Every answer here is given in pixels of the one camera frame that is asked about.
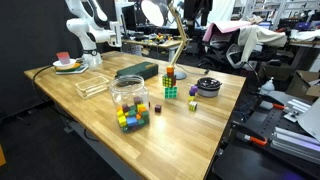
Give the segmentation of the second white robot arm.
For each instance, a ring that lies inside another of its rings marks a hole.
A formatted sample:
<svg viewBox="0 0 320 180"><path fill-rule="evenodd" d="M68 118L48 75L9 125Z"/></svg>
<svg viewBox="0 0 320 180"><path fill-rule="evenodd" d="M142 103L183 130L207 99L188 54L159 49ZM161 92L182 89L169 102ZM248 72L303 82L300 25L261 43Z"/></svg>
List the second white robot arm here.
<svg viewBox="0 0 320 180"><path fill-rule="evenodd" d="M65 0L75 18L66 21L68 30L76 35L83 48L83 61L95 68L102 63L97 43L107 42L121 47L121 28L117 21L109 21L97 0Z"/></svg>

